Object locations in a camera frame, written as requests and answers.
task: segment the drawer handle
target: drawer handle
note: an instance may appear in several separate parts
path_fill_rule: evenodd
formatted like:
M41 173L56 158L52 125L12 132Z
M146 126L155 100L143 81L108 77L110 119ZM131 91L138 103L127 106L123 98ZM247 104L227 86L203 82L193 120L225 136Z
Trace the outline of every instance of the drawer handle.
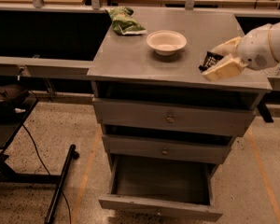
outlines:
M166 121L167 121L168 123L174 123L174 122L175 122L175 118L174 118L174 117L171 117L171 116L168 116L168 117L166 118Z
M162 155L167 155L168 154L168 149L165 147L162 151L161 151Z

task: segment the drawer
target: drawer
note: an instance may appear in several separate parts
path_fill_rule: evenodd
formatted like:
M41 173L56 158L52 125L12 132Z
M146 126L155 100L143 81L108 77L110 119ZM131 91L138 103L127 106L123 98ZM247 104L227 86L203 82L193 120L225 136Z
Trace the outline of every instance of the drawer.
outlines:
M207 164L117 156L104 209L217 221Z
M105 152L177 161L222 164L230 147L147 139L143 137L103 135Z
M243 136L253 111L168 105L124 100L93 99L97 121L130 127Z

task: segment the black panel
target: black panel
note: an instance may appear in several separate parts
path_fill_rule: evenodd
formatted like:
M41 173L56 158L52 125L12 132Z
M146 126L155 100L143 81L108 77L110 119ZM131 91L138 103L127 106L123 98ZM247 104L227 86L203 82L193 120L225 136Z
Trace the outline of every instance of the black panel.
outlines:
M245 34L252 29L265 25L267 23L276 24L280 22L280 18L249 18L249 17L236 17L240 23Z
M280 91L272 91L271 93L265 94L263 101L266 104L280 105Z
M0 11L0 56L92 61L107 13Z

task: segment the black cable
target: black cable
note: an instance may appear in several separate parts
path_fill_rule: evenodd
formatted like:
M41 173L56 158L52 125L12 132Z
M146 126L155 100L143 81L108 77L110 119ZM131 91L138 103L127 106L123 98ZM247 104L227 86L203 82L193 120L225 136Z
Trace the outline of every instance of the black cable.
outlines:
M258 0L255 0L255 3L254 3L254 9L256 9L258 6Z
M37 157L38 159L40 160L41 164L43 165L43 167L46 169L48 175L51 175L47 166L45 165L45 163L42 161L42 159L40 158L40 155L39 155L39 152L38 152L38 148L37 148L37 145L36 145L36 142L34 140L34 138L31 136L29 130L26 128L26 126L24 124L22 124L22 127L25 129L25 131L28 133L28 135L30 136L31 140L32 140L32 143L34 144L34 147L35 147L35 151L36 151L36 154L37 154ZM61 190L61 193L65 199L65 202L66 202L66 206L67 206L67 209L68 209L68 215L69 215L69 223L71 224L72 223L72 215L71 215L71 208L69 206L69 203L67 201L67 198L63 192L63 190Z
M65 194L63 193L63 191L62 191L62 195L63 195L63 197L64 197L64 199L65 199L65 202L66 202L66 205L67 205L68 216L69 216L69 224L71 224L71 223L72 223L71 209L70 209L70 207L69 207L69 203L68 203L67 198L66 198Z
M41 164L43 165L43 167L46 169L47 173L50 175L50 172L48 170L48 168L46 167L45 163L42 161L42 159L40 158L39 156L39 153L38 153L38 149L37 149L37 146L36 146L36 143L35 143L35 140L34 138L31 136L30 132L28 131L28 129L26 128L26 126L23 124L22 127L25 129L25 131L29 134L33 144L34 144L34 147L35 147L35 151L36 151L36 154L37 154L37 157L39 158Z

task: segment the metal frame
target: metal frame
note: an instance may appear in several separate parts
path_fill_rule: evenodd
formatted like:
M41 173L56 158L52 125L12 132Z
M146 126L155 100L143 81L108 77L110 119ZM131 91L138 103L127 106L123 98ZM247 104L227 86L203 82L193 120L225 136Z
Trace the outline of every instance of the metal frame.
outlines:
M27 114L25 114L21 120L15 122L15 131L10 135L9 140L4 146L2 146L3 151L0 152L0 182L9 182L9 183L30 183L30 184L53 184L56 186L53 197L50 202L49 210L45 218L45 224L51 224L54 222L55 211L60 199L60 196L63 192L63 185L68 174L68 170L71 164L72 159L78 158L78 153L75 152L76 146L71 145L64 165L62 172L59 175L33 175L33 174L19 174L16 173L9 165L5 163L6 156L3 154L4 150L11 144L14 136L17 134L19 129L25 120L29 117L29 114L35 108L37 100L34 99L30 104Z

